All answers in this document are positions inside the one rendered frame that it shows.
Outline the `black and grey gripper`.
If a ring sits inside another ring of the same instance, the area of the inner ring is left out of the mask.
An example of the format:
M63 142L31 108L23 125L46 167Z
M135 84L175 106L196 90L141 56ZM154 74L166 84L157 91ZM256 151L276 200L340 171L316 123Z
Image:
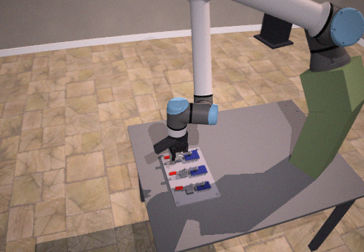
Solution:
M170 136L171 137L171 136ZM181 159L183 156L179 155L181 152L188 152L189 144L188 140L188 131L186 130L186 134L183 137L171 137L177 140L177 143L173 146L169 147L169 159L170 163L173 165L176 160ZM173 159L172 159L173 158Z

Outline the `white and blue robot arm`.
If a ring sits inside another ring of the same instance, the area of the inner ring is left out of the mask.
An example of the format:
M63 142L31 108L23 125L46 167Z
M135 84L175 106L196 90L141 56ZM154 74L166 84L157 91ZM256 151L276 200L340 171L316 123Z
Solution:
M176 144L177 140L171 137L183 137L187 123L211 126L218 121L218 105L213 103L212 93L210 0L187 1L191 16L194 103L181 97L168 102L166 132L169 136L153 146L156 154ZM350 63L350 55L344 47L356 44L364 33L364 18L358 10L341 8L327 1L322 4L311 0L232 1L304 28L312 72Z

